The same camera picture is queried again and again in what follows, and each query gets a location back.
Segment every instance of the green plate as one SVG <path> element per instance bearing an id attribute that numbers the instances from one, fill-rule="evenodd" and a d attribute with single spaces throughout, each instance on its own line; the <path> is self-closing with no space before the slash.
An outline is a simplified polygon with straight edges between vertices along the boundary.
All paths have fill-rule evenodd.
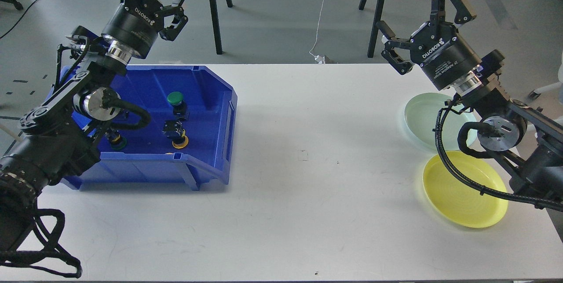
<path id="1" fill-rule="evenodd" d="M 432 129 L 436 126 L 438 111 L 444 108 L 444 101 L 448 99 L 451 99 L 448 95 L 428 92 L 415 96 L 405 107 L 405 122 L 409 131 L 432 150 L 436 150 Z M 470 121 L 476 121 L 472 113 L 461 115 L 453 112 L 448 113 L 442 129 L 442 141 L 446 150 L 459 150 L 457 143 L 459 129 L 464 123 Z M 467 136 L 467 145 L 471 145 L 475 139 L 477 139 L 477 131 L 470 130 Z"/>

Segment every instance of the white table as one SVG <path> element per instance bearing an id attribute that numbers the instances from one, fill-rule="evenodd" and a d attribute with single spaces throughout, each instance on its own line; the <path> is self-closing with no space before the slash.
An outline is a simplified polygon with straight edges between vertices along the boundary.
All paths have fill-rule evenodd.
<path id="1" fill-rule="evenodd" d="M 545 211 L 510 203 L 497 225 L 475 230 L 430 207 L 421 175 L 433 153 L 401 122 L 411 97 L 436 91 L 420 70 L 209 68 L 239 96 L 230 185 L 47 187 L 40 207 L 66 213 L 61 242 L 81 259 L 81 279 L 563 277 L 563 245 Z M 60 278 L 0 268 L 0 279 Z"/>

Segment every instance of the blue storage bin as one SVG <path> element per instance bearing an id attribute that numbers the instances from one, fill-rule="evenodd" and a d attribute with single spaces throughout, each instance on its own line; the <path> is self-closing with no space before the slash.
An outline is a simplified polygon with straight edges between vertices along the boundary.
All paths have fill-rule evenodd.
<path id="1" fill-rule="evenodd" d="M 121 130 L 127 146 L 120 151 L 104 138 L 99 144 L 101 161 L 62 183 L 73 189 L 86 183 L 186 183 L 195 191 L 212 179 L 228 184 L 237 108 L 233 87 L 205 66 L 129 65 L 127 70 L 111 87 L 121 99 L 145 108 L 151 123 L 140 130 Z M 165 121 L 175 119 L 166 99 L 174 91 L 183 94 L 189 110 L 183 121 L 189 144 L 180 150 L 162 133 Z M 73 118 L 81 126 L 90 120 L 76 113 Z M 132 113 L 128 119 L 121 114 L 114 122 L 137 119 Z"/>

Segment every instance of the gray floor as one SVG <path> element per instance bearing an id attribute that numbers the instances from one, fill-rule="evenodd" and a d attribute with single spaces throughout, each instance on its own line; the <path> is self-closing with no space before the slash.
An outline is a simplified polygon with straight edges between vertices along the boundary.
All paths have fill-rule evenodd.
<path id="1" fill-rule="evenodd" d="M 18 0 L 27 7 L 33 0 Z M 161 0 L 168 4 L 171 0 Z M 540 86 L 557 81 L 563 50 L 563 0 L 470 0 L 477 19 L 461 28 L 466 40 L 484 56 L 498 48 L 506 56 L 503 86 L 514 98 L 526 100 Z M 367 58 L 369 33 L 376 0 L 364 11 L 359 0 L 325 0 L 314 54 L 340 63 L 381 63 Z M 175 42 L 158 40 L 144 63 L 310 63 L 322 0 L 233 0 L 227 8 L 218 0 L 223 55 L 215 54 L 208 0 L 186 0 L 190 20 Z M 40 0 L 20 24 L 0 40 L 0 122 L 16 129 L 18 117 L 40 103 L 48 92 L 55 70 L 55 50 L 66 44 L 64 34 L 77 25 L 100 33 L 113 16 L 119 0 Z M 448 18 L 453 8 L 447 7 Z M 383 19 L 399 37 L 407 37 L 430 13 L 429 0 L 386 0 Z M 21 15 L 9 4 L 0 4 L 0 33 Z M 563 115 L 557 92 L 541 95 L 530 103 L 541 105 L 547 116 Z M 0 132 L 0 149 L 13 139 Z M 527 137 L 519 150 L 529 154 L 535 147 Z M 552 213 L 563 237 L 563 217 Z"/>

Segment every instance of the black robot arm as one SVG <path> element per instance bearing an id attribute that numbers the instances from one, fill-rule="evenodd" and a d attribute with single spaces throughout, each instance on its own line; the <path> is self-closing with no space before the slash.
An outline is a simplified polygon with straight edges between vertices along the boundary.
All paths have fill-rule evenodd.
<path id="1" fill-rule="evenodd" d="M 452 104 L 440 111 L 435 128 L 436 146 L 442 162 L 455 177 L 482 195 L 563 211 L 563 127 L 509 97 L 498 80 L 504 56 L 494 50 L 479 58 L 459 34 L 459 26 L 476 18 L 469 3 L 450 0 L 457 13 L 455 22 L 446 22 L 445 1 L 432 0 L 430 20 L 409 38 L 397 38 L 385 22 L 378 22 L 378 28 L 388 39 L 382 56 L 399 74 L 408 73 L 414 64 L 418 64 L 438 90 L 447 87 L 456 90 Z M 401 58 L 395 52 L 396 48 L 408 50 L 410 60 Z M 475 157 L 494 158 L 511 175 L 509 184 L 514 194 L 488 189 L 452 167 L 440 145 L 443 119 L 448 112 L 455 112 L 452 109 L 455 104 L 475 110 L 482 118 L 480 123 L 468 123 L 462 128 L 458 137 L 460 150 Z M 520 143 L 528 123 L 537 129 L 538 147 L 524 160 L 509 149 Z M 469 130 L 477 130 L 485 151 L 477 152 L 465 145 L 463 137 L 467 137 Z"/>
<path id="2" fill-rule="evenodd" d="M 104 135 L 119 140 L 119 130 L 139 129 L 150 122 L 146 110 L 119 98 L 111 89 L 116 76 L 127 73 L 132 57 L 146 58 L 158 34 L 174 40 L 187 22 L 184 0 L 162 6 L 157 0 L 121 0 L 102 36 L 79 26 L 67 36 L 70 46 L 59 46 L 57 77 L 52 95 L 22 119 L 26 134 L 10 154 L 0 158 L 0 265 L 41 269 L 64 277 L 80 277 L 80 261 L 59 244 L 64 214 L 56 209 L 38 209 L 37 198 L 47 185 L 69 175 L 81 175 L 100 161 L 97 145 Z M 164 18 L 174 16 L 165 27 Z M 76 62 L 62 75 L 62 52 L 71 50 Z M 139 116 L 137 123 L 113 123 L 127 109 Z M 76 112 L 90 119 L 80 127 L 72 118 Z M 49 231 L 41 217 L 56 218 Z M 41 251 L 18 251 L 34 232 L 44 245 Z M 58 258 L 76 268 L 60 273 L 35 263 L 46 257 Z"/>

